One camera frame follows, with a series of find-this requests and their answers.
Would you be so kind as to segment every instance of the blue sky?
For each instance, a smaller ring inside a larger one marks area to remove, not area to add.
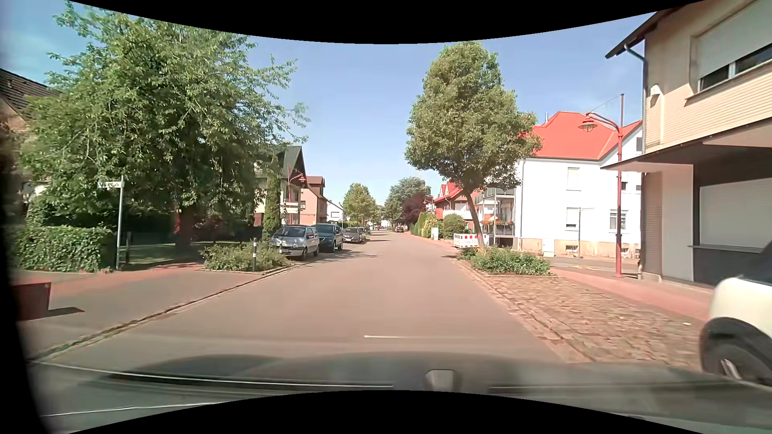
[[[63,0],[8,0],[0,23],[2,67],[36,81],[60,70],[47,52],[80,52],[83,39],[60,28],[52,16]],[[545,113],[585,111],[625,94],[625,123],[641,116],[641,62],[634,56],[604,55],[651,14],[535,35],[488,39],[499,53],[504,86],[515,90],[520,110]],[[424,178],[436,195],[442,179],[418,173],[403,157],[408,116],[422,79],[445,44],[371,45],[304,42],[254,37],[254,67],[297,59],[298,71],[283,103],[302,102],[311,122],[302,131],[308,175],[322,175],[325,195],[342,202],[352,182],[366,185],[378,203],[405,176]],[[619,118],[619,101],[598,108]]]

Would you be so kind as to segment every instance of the bush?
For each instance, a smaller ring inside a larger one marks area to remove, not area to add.
[[[492,274],[516,273],[530,276],[550,275],[550,263],[532,253],[500,247],[488,247],[472,258],[472,266]]]
[[[22,270],[94,273],[114,265],[115,237],[106,228],[30,224],[11,232],[10,259]]]
[[[466,220],[458,214],[446,215],[442,220],[442,224],[444,225],[442,233],[448,238],[453,238],[454,233],[467,233],[466,231],[469,229],[466,225]]]
[[[423,226],[421,226],[421,236],[424,238],[432,237],[432,228],[438,227],[437,216],[434,214],[426,214],[426,219]]]
[[[477,249],[474,247],[465,247],[461,249],[461,254],[459,255],[459,259],[466,259],[466,260],[472,260],[473,257],[477,254]]]
[[[252,271],[252,244],[215,244],[205,247],[199,253],[204,257],[204,266],[209,270]],[[267,242],[261,242],[257,251],[257,271],[272,270],[287,266],[287,258]]]

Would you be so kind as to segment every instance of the green tree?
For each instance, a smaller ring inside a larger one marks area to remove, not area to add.
[[[517,164],[541,149],[535,114],[517,110],[504,90],[495,53],[478,42],[446,46],[424,78],[412,108],[405,159],[461,187],[466,200],[481,188],[513,188]],[[472,212],[480,247],[482,230]]]
[[[262,219],[262,235],[270,238],[281,226],[281,211],[279,209],[282,195],[282,182],[278,176],[269,175],[266,188],[266,212]]]
[[[88,40],[72,57],[52,54],[62,94],[31,101],[34,145],[22,163],[61,209],[94,212],[117,192],[97,181],[125,175],[128,201],[180,212],[178,248],[187,249],[200,212],[248,215],[264,171],[289,142],[304,107],[282,106],[293,62],[253,69],[248,36],[188,27],[71,3],[56,17]]]
[[[384,202],[385,215],[388,220],[397,220],[402,215],[402,205],[410,199],[414,193],[432,195],[432,189],[426,185],[426,181],[417,176],[408,176],[400,179],[389,189],[388,197]]]
[[[370,190],[358,182],[353,183],[343,199],[343,210],[352,221],[360,224],[373,216],[376,203]]]

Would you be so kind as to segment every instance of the red roof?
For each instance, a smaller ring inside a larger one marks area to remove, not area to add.
[[[598,123],[589,133],[579,128],[585,115],[572,111],[559,111],[543,125],[533,127],[533,132],[542,139],[541,151],[537,157],[575,158],[578,160],[600,160],[617,144],[616,131]],[[627,137],[640,120],[622,128]]]

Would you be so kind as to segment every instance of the cobblestone pavement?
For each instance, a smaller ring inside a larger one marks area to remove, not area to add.
[[[701,323],[556,276],[491,276],[459,265],[568,362],[653,363],[699,370]]]

